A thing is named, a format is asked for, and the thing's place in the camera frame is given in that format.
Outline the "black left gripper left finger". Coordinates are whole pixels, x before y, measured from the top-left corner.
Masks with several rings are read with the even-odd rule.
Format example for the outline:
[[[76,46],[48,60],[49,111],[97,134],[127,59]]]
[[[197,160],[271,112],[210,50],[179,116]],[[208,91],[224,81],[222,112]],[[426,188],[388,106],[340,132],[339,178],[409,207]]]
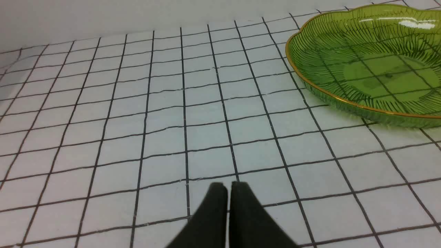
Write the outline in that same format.
[[[227,189],[211,183],[197,211],[168,248],[224,248],[226,244]]]

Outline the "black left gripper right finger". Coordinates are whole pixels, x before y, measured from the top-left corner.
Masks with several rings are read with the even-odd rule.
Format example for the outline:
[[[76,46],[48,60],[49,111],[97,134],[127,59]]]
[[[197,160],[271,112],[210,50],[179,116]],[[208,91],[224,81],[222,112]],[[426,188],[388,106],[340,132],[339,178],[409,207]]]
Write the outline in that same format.
[[[230,248],[298,248],[271,218],[249,184],[233,182],[230,192]]]

